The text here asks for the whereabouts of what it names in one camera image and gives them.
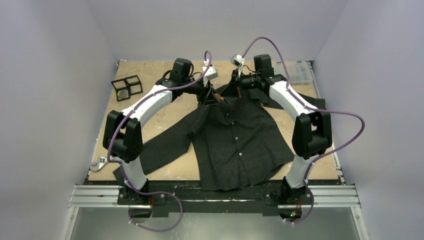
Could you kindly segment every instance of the wall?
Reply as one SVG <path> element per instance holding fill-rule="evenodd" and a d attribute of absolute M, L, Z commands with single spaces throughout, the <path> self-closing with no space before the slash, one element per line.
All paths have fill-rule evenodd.
<path fill-rule="evenodd" d="M 0 239 L 59 239 L 116 62 L 84 0 L 1 0 L 0 23 Z"/>
<path fill-rule="evenodd" d="M 258 36 L 287 60 L 313 60 L 347 0 L 87 0 L 116 59 L 200 60 L 242 54 Z M 258 43 L 248 57 L 275 50 Z"/>
<path fill-rule="evenodd" d="M 424 235 L 423 12 L 423 1 L 350 0 L 313 65 L 328 107 L 366 121 L 339 157 L 373 240 Z M 359 129 L 333 123 L 337 144 Z"/>

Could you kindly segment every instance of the beige table surface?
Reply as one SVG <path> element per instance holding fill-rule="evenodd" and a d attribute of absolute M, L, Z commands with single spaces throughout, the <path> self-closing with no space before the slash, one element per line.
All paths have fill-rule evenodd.
<path fill-rule="evenodd" d="M 105 119 L 107 114 L 112 111 L 121 111 L 135 102 L 137 102 L 142 96 L 148 93 L 155 82 L 159 80 L 163 73 L 170 70 L 173 65 L 173 61 L 121 61 L 119 68 L 116 73 L 115 79 L 122 79 L 132 75 L 138 75 L 141 80 L 143 93 L 131 96 L 131 99 L 123 100 L 120 102 L 116 101 L 115 91 L 113 90 L 110 94 L 109 102 L 107 105 L 106 112 L 104 113 L 103 124 L 100 129 L 98 142 L 93 154 L 92 161 L 96 161 L 99 157 L 106 157 L 107 150 L 103 148 L 103 134 L 105 130 Z M 231 78 L 231 72 L 235 68 L 229 61 L 213 61 L 212 64 L 216 67 L 219 77 L 212 80 L 212 84 L 215 88 L 227 84 Z M 194 71 L 201 72 L 204 63 L 202 61 L 194 61 Z M 253 62 L 248 61 L 246 65 L 253 69 Z M 293 88 L 301 94 L 315 97 L 315 90 L 312 84 L 308 85 L 295 85 Z M 171 127 L 179 120 L 181 120 L 188 113 L 196 109 L 197 100 L 193 94 L 184 93 L 178 97 L 174 102 L 162 108 L 155 116 L 153 116 L 142 128 L 143 142 L 146 142 L 158 134 Z M 271 114 L 276 121 L 278 128 L 286 140 L 287 144 L 293 151 L 292 147 L 292 134 L 295 126 L 293 120 L 284 110 L 273 109 L 265 107 L 265 109 Z M 285 164 L 281 170 L 271 179 L 281 180 L 287 174 L 292 163 Z M 90 181 L 114 181 L 115 176 L 113 170 L 118 167 L 117 163 L 108 163 L 100 171 L 90 171 Z M 199 168 L 193 149 L 193 145 L 190 146 L 188 152 L 183 154 L 175 161 L 156 171 L 147 175 L 149 180 L 199 180 Z M 311 174 L 311 180 L 328 180 L 337 179 L 338 175 L 336 172 L 335 162 L 333 156 L 327 156 L 319 160 Z"/>

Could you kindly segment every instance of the table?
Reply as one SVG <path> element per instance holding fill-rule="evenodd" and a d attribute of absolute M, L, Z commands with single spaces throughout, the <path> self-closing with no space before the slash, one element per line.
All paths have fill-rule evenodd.
<path fill-rule="evenodd" d="M 116 73 L 115 79 L 122 79 L 132 75 L 138 75 L 141 80 L 144 92 L 141 94 L 131 96 L 131 99 L 117 101 L 116 93 L 113 90 L 110 94 L 110 98 L 107 104 L 107 109 L 104 113 L 103 124 L 100 128 L 99 136 L 97 138 L 97 144 L 94 150 L 92 161 L 96 161 L 99 157 L 105 157 L 107 150 L 103 148 L 103 134 L 105 128 L 105 121 L 107 114 L 112 111 L 121 111 L 135 102 L 137 102 L 142 96 L 144 96 L 153 87 L 155 82 L 159 80 L 163 73 L 170 70 L 173 65 L 173 61 L 121 61 Z M 288 66 L 296 66 L 296 62 L 288 62 Z M 231 78 L 231 72 L 235 68 L 229 61 L 213 61 L 212 64 L 215 66 L 219 77 L 212 80 L 212 84 L 215 88 L 227 84 Z M 251 69 L 253 69 L 253 62 L 247 61 L 245 63 Z M 193 61 L 194 71 L 201 72 L 203 61 Z M 296 71 L 289 72 L 293 77 L 298 74 Z M 315 89 L 312 84 L 293 85 L 293 88 L 301 94 L 316 97 Z M 168 106 L 162 108 L 154 117 L 152 117 L 142 129 L 143 142 L 146 142 L 158 134 L 171 127 L 179 120 L 181 120 L 188 113 L 196 109 L 197 100 L 193 94 L 183 94 L 177 98 L 174 102 Z M 290 116 L 284 110 L 273 109 L 265 107 L 269 114 L 274 118 L 278 125 L 282 136 L 286 140 L 287 144 L 293 150 L 292 147 L 292 134 L 294 129 L 294 122 Z M 100 171 L 89 172 L 89 181 L 115 181 L 116 178 L 113 175 L 113 171 L 118 167 L 117 163 L 108 163 Z M 288 173 L 291 167 L 291 162 L 285 164 L 281 170 L 271 179 L 281 180 Z M 172 163 L 157 169 L 156 171 L 147 175 L 149 180 L 199 180 L 199 168 L 193 149 L 193 145 L 190 146 L 188 152 L 183 154 Z M 324 157 L 316 163 L 314 166 L 309 179 L 311 180 L 334 180 L 338 178 L 338 174 L 335 167 L 335 161 L 332 155 Z"/>

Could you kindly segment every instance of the purple cable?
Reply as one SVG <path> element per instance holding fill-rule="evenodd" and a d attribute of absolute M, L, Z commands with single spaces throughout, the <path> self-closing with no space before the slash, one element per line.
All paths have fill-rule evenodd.
<path fill-rule="evenodd" d="M 267 38 L 267 37 L 265 37 L 265 36 L 259 36 L 259 37 L 257 37 L 257 38 L 255 38 L 251 43 L 250 43 L 250 45 L 247 47 L 247 49 L 246 49 L 246 51 L 244 51 L 244 53 L 243 53 L 243 55 L 242 55 L 242 57 L 244 58 L 245 56 L 246 56 L 246 54 L 248 53 L 248 51 L 250 50 L 250 48 L 253 46 L 253 44 L 256 42 L 256 41 L 258 41 L 259 39 L 264 39 L 264 40 L 267 40 L 269 43 L 271 43 L 273 46 L 274 46 L 274 48 L 275 48 L 275 50 L 276 50 L 276 52 L 278 53 L 278 56 L 279 56 L 279 58 L 280 58 L 280 60 L 281 60 L 281 63 L 282 63 L 282 66 L 284 67 L 284 72 L 285 72 L 285 75 L 287 76 L 287 82 L 286 82 L 286 87 L 287 87 L 287 90 L 288 90 L 288 92 L 290 93 L 290 95 L 291 96 L 293 96 L 293 98 L 294 99 L 296 99 L 296 101 L 298 101 L 305 109 L 308 109 L 308 110 L 311 110 L 311 111 L 316 111 L 316 112 L 321 112 L 321 113 L 329 113 L 329 114 L 342 114 L 342 115 L 349 115 L 349 116 L 353 116 L 353 117 L 355 117 L 355 118 L 357 118 L 357 119 L 359 119 L 360 120 L 360 123 L 361 123 L 361 126 L 360 126 L 360 130 L 357 132 L 357 134 L 355 135 L 355 136 L 353 136 L 349 141 L 347 141 L 346 143 L 344 143 L 344 144 L 342 144 L 341 146 L 339 146 L 339 147 L 336 147 L 335 149 L 333 149 L 333 150 L 331 150 L 331 151 L 329 151 L 329 152 L 327 152 L 327 153 L 324 153 L 323 155 L 320 155 L 320 156 L 318 156 L 317 158 L 315 158 L 314 160 L 312 160 L 312 162 L 307 166 L 307 169 L 306 169 L 306 172 L 305 172 L 305 175 L 303 176 L 303 182 L 304 182 L 304 184 L 305 184 L 305 187 L 306 187 L 306 189 L 310 192 L 310 197 L 311 197 L 311 200 L 312 200 L 312 204 L 310 205 L 310 208 L 309 208 L 309 211 L 301 218 L 301 219 L 299 219 L 298 221 L 296 221 L 296 222 L 293 222 L 293 224 L 298 224 L 298 223 L 300 223 L 300 222 L 302 222 L 304 219 L 306 219 L 308 216 L 309 216 L 309 214 L 311 214 L 311 212 L 312 212 L 312 209 L 314 208 L 314 195 L 312 194 L 312 191 L 311 191 L 311 189 L 308 187 L 308 182 L 307 182 L 307 178 L 308 178 L 308 174 L 309 174 L 309 172 L 310 172 L 310 170 L 311 170 L 311 168 L 312 168 L 312 166 L 314 165 L 314 163 L 316 163 L 318 160 L 320 160 L 320 159 L 322 159 L 322 158 L 324 158 L 324 157 L 326 157 L 326 156 L 328 156 L 328 155 L 330 155 L 330 154 L 333 154 L 333 153 L 335 153 L 335 152 L 337 152 L 337 151 L 339 151 L 339 150 L 341 150 L 341 149 L 343 149 L 344 147 L 346 147 L 346 146 L 348 146 L 349 144 L 351 144 L 353 141 L 355 141 L 361 134 L 362 134 L 362 132 L 364 131 L 364 129 L 365 129 L 365 121 L 364 121 L 364 119 L 361 117 L 361 116 L 359 116 L 358 114 L 356 114 L 356 113 L 352 113 L 352 112 L 347 112 L 347 111 L 337 111 L 337 110 L 327 110 L 327 109 L 319 109 L 319 108 L 312 108 L 312 107 L 309 107 L 309 106 L 307 106 L 306 105 L 306 103 L 305 102 L 303 102 L 300 98 L 298 98 L 292 91 L 291 91 L 291 89 L 289 88 L 289 86 L 290 86 L 290 81 L 292 80 L 291 78 L 290 78 L 290 75 L 289 75 L 289 71 L 287 70 L 287 67 L 286 67 L 286 63 L 284 62 L 284 59 L 283 59 L 283 56 L 281 55 L 281 52 L 280 52 L 280 50 L 278 49 L 278 47 L 276 46 L 276 44 L 271 40 L 271 39 L 269 39 L 269 38 Z"/>
<path fill-rule="evenodd" d="M 165 91 L 173 91 L 173 90 L 184 89 L 184 88 L 190 87 L 191 85 L 193 85 L 193 84 L 197 83 L 198 81 L 200 81 L 201 79 L 203 79 L 203 77 L 205 76 L 205 74 L 208 71 L 209 67 L 212 65 L 212 54 L 209 51 L 205 51 L 204 52 L 204 55 L 203 55 L 204 60 L 207 60 L 207 55 L 209 55 L 209 63 L 207 64 L 205 71 L 196 80 L 194 80 L 194 81 L 192 81 L 192 82 L 190 82 L 188 84 L 182 85 L 182 86 L 165 88 L 165 89 L 158 90 L 158 91 L 156 91 L 156 92 L 154 92 L 152 94 L 149 94 L 149 95 L 145 96 L 139 103 L 137 103 L 134 106 L 134 110 L 137 110 L 144 102 L 146 102 L 146 100 L 148 100 L 149 98 L 155 96 L 156 94 L 159 94 L 159 93 L 162 93 L 162 92 L 165 92 Z M 134 190 L 136 193 L 138 193 L 140 195 L 144 195 L 144 196 L 146 196 L 146 195 L 155 195 L 155 194 L 166 194 L 166 195 L 169 195 L 169 196 L 173 197 L 176 200 L 176 202 L 179 205 L 179 218 L 176 221 L 176 223 L 174 223 L 174 225 L 172 225 L 172 226 L 170 226 L 168 228 L 155 229 L 155 228 L 150 228 L 150 227 L 147 227 L 147 226 L 143 226 L 141 224 L 136 223 L 134 220 L 132 220 L 130 214 L 128 215 L 129 216 L 129 219 L 130 219 L 130 222 L 132 224 L 136 225 L 137 227 L 140 227 L 142 229 L 146 229 L 146 230 L 149 230 L 149 231 L 152 231 L 152 232 L 166 232 L 166 231 L 169 231 L 169 230 L 175 228 L 181 222 L 181 219 L 183 218 L 183 205 L 181 204 L 181 201 L 176 196 L 174 196 L 173 194 L 171 194 L 170 192 L 167 192 L 167 191 L 142 192 L 142 191 L 138 190 L 128 180 L 128 176 L 125 173 L 124 168 L 123 168 L 121 162 L 120 161 L 117 161 L 117 160 L 111 160 L 112 146 L 114 145 L 115 139 L 117 138 L 117 135 L 118 135 L 120 129 L 122 128 L 122 126 L 124 125 L 125 121 L 127 121 L 127 119 L 130 118 L 130 116 L 134 113 L 134 110 L 131 110 L 122 119 L 122 121 L 118 124 L 118 126 L 116 127 L 116 130 L 113 133 L 113 136 L 112 136 L 112 138 L 110 140 L 109 147 L 107 148 L 107 158 L 106 159 L 107 159 L 107 161 L 109 163 L 117 163 L 117 164 L 119 164 L 119 170 L 120 170 L 123 178 L 125 179 L 126 183 L 129 185 L 129 187 L 132 188 L 132 190 Z"/>

